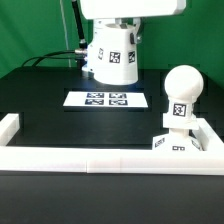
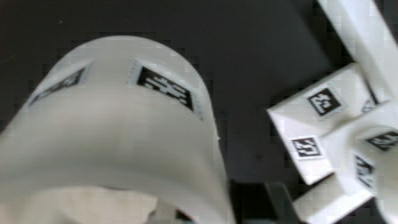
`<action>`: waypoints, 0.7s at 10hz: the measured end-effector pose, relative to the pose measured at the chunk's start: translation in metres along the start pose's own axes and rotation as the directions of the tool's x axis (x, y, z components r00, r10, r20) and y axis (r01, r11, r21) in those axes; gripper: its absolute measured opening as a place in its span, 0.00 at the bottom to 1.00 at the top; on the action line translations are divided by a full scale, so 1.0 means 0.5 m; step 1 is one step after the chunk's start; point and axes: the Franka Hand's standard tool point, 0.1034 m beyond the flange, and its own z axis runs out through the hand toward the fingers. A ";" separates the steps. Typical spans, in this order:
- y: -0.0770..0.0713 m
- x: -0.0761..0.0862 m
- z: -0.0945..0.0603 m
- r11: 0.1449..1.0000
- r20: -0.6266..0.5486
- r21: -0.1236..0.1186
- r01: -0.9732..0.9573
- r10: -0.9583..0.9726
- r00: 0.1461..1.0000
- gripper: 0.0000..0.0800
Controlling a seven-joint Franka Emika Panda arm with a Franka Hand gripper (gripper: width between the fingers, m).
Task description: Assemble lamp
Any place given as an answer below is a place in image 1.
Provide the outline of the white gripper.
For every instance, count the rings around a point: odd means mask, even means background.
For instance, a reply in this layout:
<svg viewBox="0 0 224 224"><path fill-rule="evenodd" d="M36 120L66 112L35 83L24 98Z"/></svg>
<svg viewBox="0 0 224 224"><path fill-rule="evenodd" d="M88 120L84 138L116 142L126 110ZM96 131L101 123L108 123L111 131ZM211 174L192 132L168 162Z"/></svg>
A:
<svg viewBox="0 0 224 224"><path fill-rule="evenodd" d="M142 40L141 19L180 14L186 8L186 0L80 0L84 17L93 20L93 33L97 34L105 25L112 24L110 18L134 18L130 42L139 44Z"/></svg>

